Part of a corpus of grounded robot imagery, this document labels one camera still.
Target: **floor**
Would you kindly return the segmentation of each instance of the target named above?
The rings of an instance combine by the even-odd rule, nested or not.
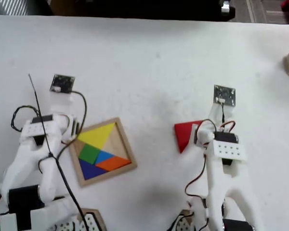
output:
[[[236,8],[232,22],[289,24],[289,13],[282,12],[284,0],[231,0]]]

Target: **blue triangle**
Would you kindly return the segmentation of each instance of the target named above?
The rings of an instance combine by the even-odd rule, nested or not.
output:
[[[79,163],[80,163],[81,171],[85,180],[91,179],[93,177],[97,177],[107,172],[106,170],[100,167],[97,167],[95,165],[92,165],[81,159],[79,159]]]
[[[101,163],[103,162],[104,160],[108,160],[110,159],[111,157],[114,157],[114,155],[110,154],[110,153],[107,153],[107,152],[104,152],[104,151],[100,151],[94,164],[98,164],[98,163]]]

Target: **tangram puzzle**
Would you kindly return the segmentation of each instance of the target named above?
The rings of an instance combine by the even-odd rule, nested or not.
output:
[[[71,153],[81,186],[137,167],[119,118],[83,129]]]

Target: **yellow triangle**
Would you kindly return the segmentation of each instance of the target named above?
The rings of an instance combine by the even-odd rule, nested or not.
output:
[[[105,142],[108,140],[108,137],[114,125],[115,123],[107,124],[105,126],[90,131],[82,132],[79,135],[78,140],[85,142],[96,148],[102,149]]]

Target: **wooden frame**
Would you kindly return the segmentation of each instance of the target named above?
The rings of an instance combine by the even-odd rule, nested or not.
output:
[[[83,186],[87,186],[89,184],[93,184],[93,183],[99,182],[101,180],[108,179],[110,177],[119,175],[121,173],[133,170],[133,169],[135,169],[137,167],[137,163],[136,163],[135,157],[134,157],[134,155],[132,153],[132,150],[131,150],[131,147],[130,147],[130,143],[129,143],[129,141],[127,139],[127,136],[126,136],[126,134],[124,132],[122,123],[120,121],[120,118],[116,117],[116,118],[104,121],[102,123],[95,124],[95,125],[90,126],[88,128],[84,128],[82,130],[82,132],[90,131],[92,129],[99,128],[99,127],[102,127],[104,125],[111,124],[111,123],[115,123],[115,126],[117,126],[117,129],[119,131],[119,138],[121,139],[121,142],[122,142],[122,144],[123,144],[123,146],[125,148],[125,151],[126,151],[126,155],[129,158],[129,160],[131,161],[131,163],[127,164],[125,166],[122,166],[122,167],[120,167],[118,169],[115,169],[115,170],[109,171],[107,173],[104,173],[102,175],[99,175],[97,177],[85,180],[85,178],[83,176],[83,173],[82,173],[82,170],[81,170],[81,167],[80,167],[79,159],[78,159],[78,152],[77,152],[78,151],[78,147],[73,143],[73,144],[70,145],[70,153],[71,153],[72,161],[73,161],[76,173],[77,173],[79,184],[82,187]]]
[[[99,225],[101,227],[101,230],[107,231],[107,228],[106,228],[106,225],[105,225],[104,220],[102,218],[102,215],[100,214],[100,212],[97,209],[82,208],[81,210],[82,210],[84,215],[86,215],[87,213],[94,213],[95,218],[97,219],[97,222],[99,223]],[[79,222],[82,222],[82,218],[81,218],[80,214],[78,214],[77,220]]]

